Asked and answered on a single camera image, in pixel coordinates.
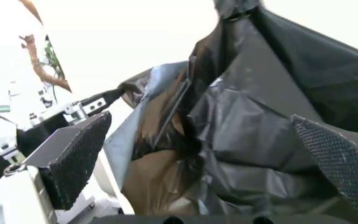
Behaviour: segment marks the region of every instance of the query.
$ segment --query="black plastic bag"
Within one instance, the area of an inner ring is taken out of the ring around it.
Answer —
[[[186,191],[200,214],[326,213],[358,223],[289,119],[358,132],[358,50],[242,2],[216,1],[220,22],[188,62],[120,85],[135,109],[105,143],[119,186],[130,161],[174,150],[202,176]]]

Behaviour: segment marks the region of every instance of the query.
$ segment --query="garbage bag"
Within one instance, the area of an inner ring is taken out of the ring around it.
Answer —
[[[326,213],[358,223],[289,119],[358,132],[358,51],[241,2],[215,1],[219,24],[188,62],[119,86],[134,108],[104,145],[119,187],[140,214],[184,212],[170,209],[182,198],[200,214]],[[164,162],[186,164],[173,175],[182,187],[154,184],[170,175],[148,168],[168,171],[148,158],[169,150]],[[147,200],[136,200],[141,186]]]
[[[162,150],[132,161],[123,194],[135,213],[198,215],[198,204],[188,197],[191,185],[200,178],[202,167],[191,171],[188,163],[188,159],[181,160],[173,150]]]
[[[358,132],[358,50],[277,16],[257,0],[215,0],[224,20],[248,14],[323,120]]]

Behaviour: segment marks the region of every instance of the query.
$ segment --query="wire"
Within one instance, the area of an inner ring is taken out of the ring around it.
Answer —
[[[52,85],[52,92],[53,92],[53,97],[55,98],[56,104],[58,104],[57,98],[56,98],[56,93],[55,93],[55,85]]]
[[[56,104],[58,104],[57,98],[56,98],[56,92],[55,92],[55,85],[52,85],[52,92],[53,92],[53,97],[55,98]]]

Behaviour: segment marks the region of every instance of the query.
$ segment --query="hole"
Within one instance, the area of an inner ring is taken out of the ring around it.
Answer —
[[[20,164],[14,164],[14,165],[10,166],[8,170],[9,170],[10,172],[14,172],[14,171],[16,171],[16,170],[19,170],[20,167],[21,167]]]
[[[182,219],[180,219],[176,216],[171,216],[163,222],[163,224],[184,224],[184,223],[185,222],[183,222]]]
[[[7,148],[9,148],[9,145],[8,145],[8,144],[5,144],[5,145],[2,145],[0,148],[1,148],[1,149],[7,149]]]
[[[275,224],[275,223],[268,217],[260,216],[254,218],[252,224]]]

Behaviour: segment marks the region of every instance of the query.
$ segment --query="textured gripper pad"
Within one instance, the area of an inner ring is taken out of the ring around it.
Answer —
[[[344,134],[299,116],[295,131],[314,162],[339,193],[358,211],[358,144]]]
[[[54,209],[69,210],[88,182],[111,124],[103,112],[58,129],[25,161],[38,167]]]

